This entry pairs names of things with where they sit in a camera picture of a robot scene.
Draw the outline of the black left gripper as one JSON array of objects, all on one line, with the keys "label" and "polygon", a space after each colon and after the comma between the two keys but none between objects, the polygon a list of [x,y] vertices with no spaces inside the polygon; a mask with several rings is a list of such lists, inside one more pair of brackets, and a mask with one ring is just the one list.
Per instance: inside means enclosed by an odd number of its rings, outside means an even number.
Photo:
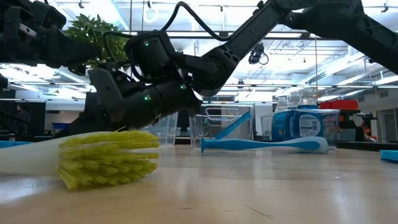
[{"label": "black left gripper", "polygon": [[61,30],[66,17],[47,1],[1,0],[1,62],[68,67],[86,75],[86,63],[101,49]]}]

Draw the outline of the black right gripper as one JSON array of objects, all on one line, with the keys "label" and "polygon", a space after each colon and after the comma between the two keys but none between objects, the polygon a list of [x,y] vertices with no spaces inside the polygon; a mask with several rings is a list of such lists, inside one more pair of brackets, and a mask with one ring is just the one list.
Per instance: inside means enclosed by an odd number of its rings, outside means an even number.
[{"label": "black right gripper", "polygon": [[116,68],[95,68],[88,72],[96,93],[87,93],[85,108],[77,119],[54,135],[54,139],[107,131],[108,129],[132,129],[127,117],[127,104],[120,87],[129,84],[125,73]]}]

